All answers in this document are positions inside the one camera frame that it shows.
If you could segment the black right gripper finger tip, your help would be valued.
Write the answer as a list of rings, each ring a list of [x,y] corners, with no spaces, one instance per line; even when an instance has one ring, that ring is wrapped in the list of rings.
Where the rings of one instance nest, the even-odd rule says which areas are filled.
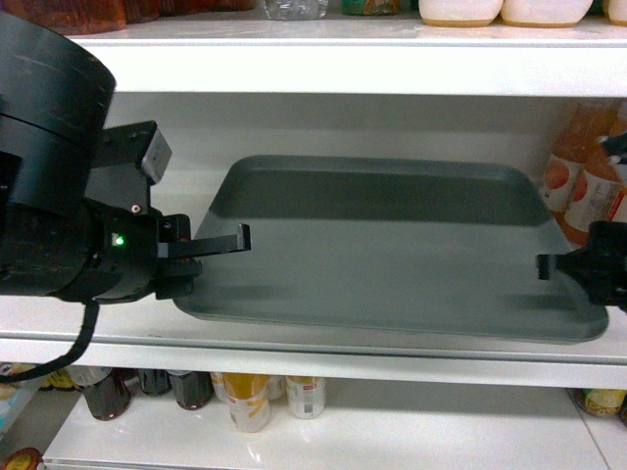
[[[570,254],[541,254],[536,256],[536,268],[540,280],[550,280],[559,273],[568,274],[571,268]]]

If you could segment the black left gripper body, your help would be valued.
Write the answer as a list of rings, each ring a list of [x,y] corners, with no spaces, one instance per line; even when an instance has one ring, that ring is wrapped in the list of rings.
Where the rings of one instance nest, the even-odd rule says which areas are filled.
[[[173,299],[191,293],[202,272],[193,258],[161,258],[161,243],[187,242],[191,224],[184,214],[146,214],[104,205],[93,208],[99,243],[82,273],[87,296],[102,304],[135,302],[151,294]]]

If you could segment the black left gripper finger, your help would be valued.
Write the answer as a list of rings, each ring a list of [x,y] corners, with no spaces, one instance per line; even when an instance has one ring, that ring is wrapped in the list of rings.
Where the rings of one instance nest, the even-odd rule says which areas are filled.
[[[222,235],[177,242],[160,242],[160,259],[189,259],[239,253],[251,250],[251,230],[248,224],[239,224],[232,235]]]

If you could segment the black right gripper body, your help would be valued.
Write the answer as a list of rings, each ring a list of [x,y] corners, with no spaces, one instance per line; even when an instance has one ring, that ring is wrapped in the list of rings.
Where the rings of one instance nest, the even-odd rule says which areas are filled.
[[[594,222],[587,245],[570,254],[591,304],[626,307],[626,223]]]

